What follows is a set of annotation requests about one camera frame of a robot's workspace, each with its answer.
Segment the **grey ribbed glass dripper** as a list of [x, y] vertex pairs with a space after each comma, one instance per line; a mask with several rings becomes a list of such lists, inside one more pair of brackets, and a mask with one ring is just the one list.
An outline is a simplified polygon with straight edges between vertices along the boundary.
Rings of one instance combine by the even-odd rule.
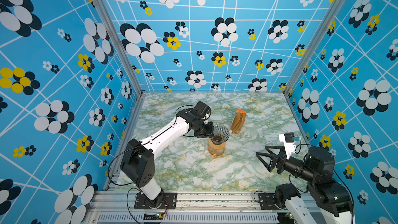
[[224, 125], [215, 125], [213, 128], [213, 136], [210, 137], [214, 145], [221, 145], [225, 143], [230, 137], [230, 132]]

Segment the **orange glass coffee carafe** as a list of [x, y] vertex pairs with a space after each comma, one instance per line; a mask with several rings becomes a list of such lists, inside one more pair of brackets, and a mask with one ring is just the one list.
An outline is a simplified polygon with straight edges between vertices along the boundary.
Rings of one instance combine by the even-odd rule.
[[216, 158], [224, 154], [226, 149], [226, 142], [220, 145], [215, 145], [212, 141], [209, 141], [207, 149], [208, 152], [213, 156], [213, 158]]

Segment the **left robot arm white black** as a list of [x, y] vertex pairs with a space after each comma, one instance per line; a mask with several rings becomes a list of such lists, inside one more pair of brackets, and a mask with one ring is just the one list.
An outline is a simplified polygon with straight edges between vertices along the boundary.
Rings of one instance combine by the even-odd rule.
[[209, 118], [211, 108], [199, 101], [176, 110], [174, 118], [166, 126], [140, 141], [128, 142], [120, 164], [120, 170], [138, 187], [146, 200], [157, 207], [162, 202], [164, 190], [154, 179], [155, 159], [177, 138], [193, 131], [198, 139], [214, 135], [214, 125]]

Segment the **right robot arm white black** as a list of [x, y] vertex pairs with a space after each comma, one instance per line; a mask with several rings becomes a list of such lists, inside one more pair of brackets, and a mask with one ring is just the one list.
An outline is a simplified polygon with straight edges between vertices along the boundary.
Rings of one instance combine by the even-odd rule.
[[[256, 157], [269, 172], [273, 169], [278, 174], [286, 171], [306, 181], [306, 189], [320, 208], [326, 223], [355, 223], [352, 194], [345, 185], [334, 179], [335, 160], [326, 149], [311, 146], [302, 160], [288, 157], [282, 146], [266, 146], [265, 149], [265, 152], [257, 152]], [[286, 208], [297, 223], [315, 223], [293, 184], [277, 186], [274, 199], [275, 204], [279, 208]]]

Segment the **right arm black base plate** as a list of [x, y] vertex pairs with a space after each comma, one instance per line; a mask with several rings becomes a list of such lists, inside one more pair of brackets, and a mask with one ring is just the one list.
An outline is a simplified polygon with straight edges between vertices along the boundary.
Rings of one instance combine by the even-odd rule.
[[257, 198], [261, 210], [278, 210], [278, 207], [275, 204], [274, 194], [261, 192], [257, 194]]

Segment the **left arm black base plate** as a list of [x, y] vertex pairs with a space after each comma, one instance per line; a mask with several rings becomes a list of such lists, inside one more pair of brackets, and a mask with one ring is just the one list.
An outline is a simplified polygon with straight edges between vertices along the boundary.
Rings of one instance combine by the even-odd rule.
[[150, 200], [143, 193], [137, 193], [135, 197], [134, 209], [175, 209], [177, 203], [177, 193], [160, 193], [154, 200]]

